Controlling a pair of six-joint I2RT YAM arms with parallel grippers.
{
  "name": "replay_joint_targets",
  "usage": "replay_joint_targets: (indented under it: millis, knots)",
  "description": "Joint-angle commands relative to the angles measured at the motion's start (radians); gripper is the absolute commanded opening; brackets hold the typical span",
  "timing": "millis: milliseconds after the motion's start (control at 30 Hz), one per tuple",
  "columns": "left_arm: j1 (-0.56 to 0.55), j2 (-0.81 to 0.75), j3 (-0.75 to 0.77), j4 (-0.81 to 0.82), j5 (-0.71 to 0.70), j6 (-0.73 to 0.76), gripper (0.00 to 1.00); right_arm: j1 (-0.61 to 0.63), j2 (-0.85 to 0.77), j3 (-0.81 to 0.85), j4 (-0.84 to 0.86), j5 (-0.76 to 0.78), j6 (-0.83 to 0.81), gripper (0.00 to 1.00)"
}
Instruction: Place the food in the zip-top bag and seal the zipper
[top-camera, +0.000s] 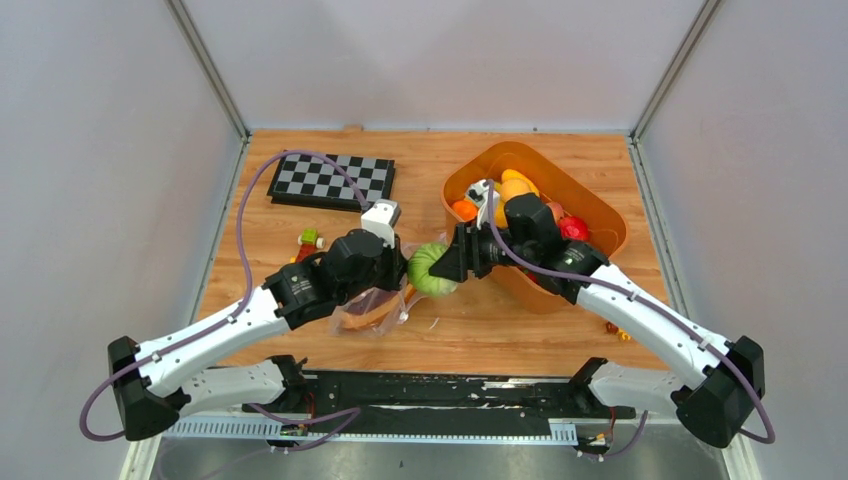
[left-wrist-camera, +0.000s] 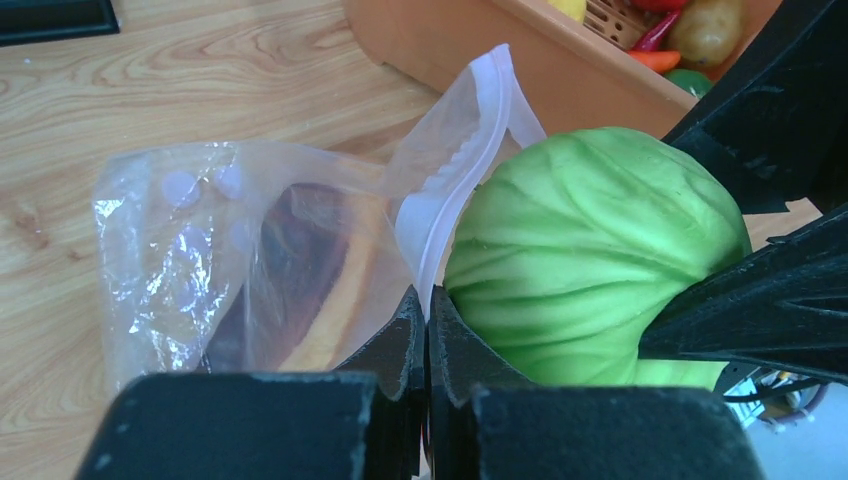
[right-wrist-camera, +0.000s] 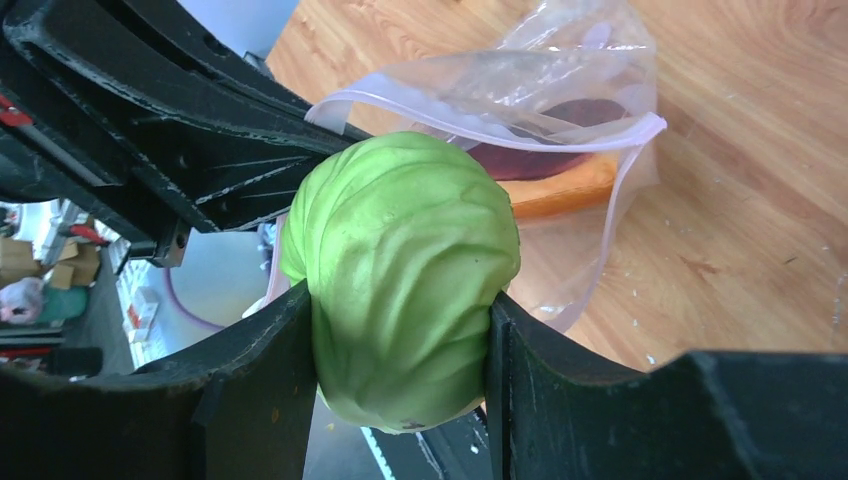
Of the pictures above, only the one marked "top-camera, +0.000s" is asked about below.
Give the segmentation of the clear zip top bag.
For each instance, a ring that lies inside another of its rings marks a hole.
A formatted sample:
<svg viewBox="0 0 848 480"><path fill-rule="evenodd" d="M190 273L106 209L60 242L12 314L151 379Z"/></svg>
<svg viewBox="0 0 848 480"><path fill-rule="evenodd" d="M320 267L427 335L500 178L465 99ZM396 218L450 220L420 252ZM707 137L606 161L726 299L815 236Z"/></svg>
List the clear zip top bag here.
<svg viewBox="0 0 848 480"><path fill-rule="evenodd" d="M337 335L384 335L394 326L405 323L412 307L427 297L444 297L457 289L455 281L435 277L429 269L447 252L444 241L404 247L407 271L400 291L373 288L338 307L329 323Z"/></svg>

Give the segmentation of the orange plastic basket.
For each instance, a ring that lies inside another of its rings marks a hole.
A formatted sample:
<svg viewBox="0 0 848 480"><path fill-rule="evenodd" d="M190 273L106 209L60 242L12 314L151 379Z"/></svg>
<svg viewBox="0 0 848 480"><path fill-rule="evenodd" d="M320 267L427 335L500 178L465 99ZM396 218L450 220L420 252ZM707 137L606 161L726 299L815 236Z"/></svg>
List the orange plastic basket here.
<svg viewBox="0 0 848 480"><path fill-rule="evenodd" d="M460 220L452 204L464 197L468 187L483 179L499 180L507 169L529 178L544 201L557 202L566 213L585 221L589 243L607 257L614 258L627 244L629 227L622 214L543 154L516 141L491 146L446 178L440 200L448 231ZM496 267L488 278L531 313L554 313L566 306L565 299L548 293L516 268Z"/></svg>

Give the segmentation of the orange toy sausage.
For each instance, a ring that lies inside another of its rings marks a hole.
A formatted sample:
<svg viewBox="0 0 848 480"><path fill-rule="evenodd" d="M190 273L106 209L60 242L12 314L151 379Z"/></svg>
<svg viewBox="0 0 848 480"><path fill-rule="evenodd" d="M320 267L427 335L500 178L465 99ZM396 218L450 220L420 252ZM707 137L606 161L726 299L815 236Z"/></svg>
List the orange toy sausage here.
<svg viewBox="0 0 848 480"><path fill-rule="evenodd" d="M419 300L417 290L406 285L400 291L373 288L339 307L331 320L343 333L384 334L405 323Z"/></svg>

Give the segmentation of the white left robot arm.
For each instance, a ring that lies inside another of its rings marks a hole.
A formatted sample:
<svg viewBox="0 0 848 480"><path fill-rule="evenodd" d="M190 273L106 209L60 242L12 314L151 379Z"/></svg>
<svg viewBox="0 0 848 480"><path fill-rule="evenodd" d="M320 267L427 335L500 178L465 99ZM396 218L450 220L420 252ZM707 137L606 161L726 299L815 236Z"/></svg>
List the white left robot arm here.
<svg viewBox="0 0 848 480"><path fill-rule="evenodd" d="M180 331L138 343L123 336L107 347L122 429L129 441L164 432L204 410L242 403L298 411L306 386L277 359L249 367L219 361L276 335L285 335L373 288L401 290L407 260L401 241L366 229L337 238L324 252L283 266L242 301Z"/></svg>

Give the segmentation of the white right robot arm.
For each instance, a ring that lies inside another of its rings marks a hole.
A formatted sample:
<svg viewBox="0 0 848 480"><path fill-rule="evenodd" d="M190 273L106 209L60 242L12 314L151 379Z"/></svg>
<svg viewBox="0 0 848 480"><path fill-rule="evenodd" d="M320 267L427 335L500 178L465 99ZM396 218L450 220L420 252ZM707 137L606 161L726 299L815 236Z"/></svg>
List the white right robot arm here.
<svg viewBox="0 0 848 480"><path fill-rule="evenodd" d="M774 441L762 404L764 351L756 341L729 340L658 301L601 251L563 237L551 209L534 194L512 198L505 212L504 229L480 218L457 224L428 274L461 283L470 275L483 278L496 266L523 267L544 290L623 329L668 368L591 359L570 392L577 413L592 418L609 406L631 406L674 415L693 436L717 448L739 434L752 438L743 426L758 413L766 429L760 442Z"/></svg>

